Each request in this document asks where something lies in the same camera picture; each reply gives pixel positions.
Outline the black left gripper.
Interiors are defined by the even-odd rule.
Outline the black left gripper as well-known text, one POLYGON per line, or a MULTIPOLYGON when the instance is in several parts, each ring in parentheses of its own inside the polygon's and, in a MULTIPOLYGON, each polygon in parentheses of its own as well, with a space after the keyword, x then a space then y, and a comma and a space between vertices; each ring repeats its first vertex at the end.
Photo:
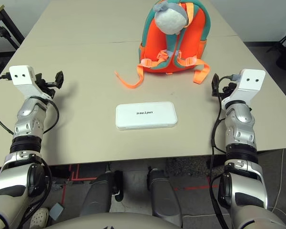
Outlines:
POLYGON ((64 81, 64 75, 62 71, 56 73, 54 82, 47 83, 44 79, 42 79, 42 73, 36 74, 35 77, 36 85, 41 89, 42 92, 46 93, 51 98, 55 96, 55 90, 53 89, 53 87, 61 89, 64 81))

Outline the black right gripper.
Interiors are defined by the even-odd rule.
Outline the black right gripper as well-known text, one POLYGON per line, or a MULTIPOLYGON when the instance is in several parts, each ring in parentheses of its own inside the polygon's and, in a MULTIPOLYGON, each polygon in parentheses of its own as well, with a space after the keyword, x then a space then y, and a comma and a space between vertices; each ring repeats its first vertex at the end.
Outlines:
POLYGON ((229 83, 228 86, 224 86, 222 92, 219 93, 219 81, 219 76, 215 73, 212 79, 212 96, 218 96, 218 94, 231 95, 237 86, 236 83, 229 83))

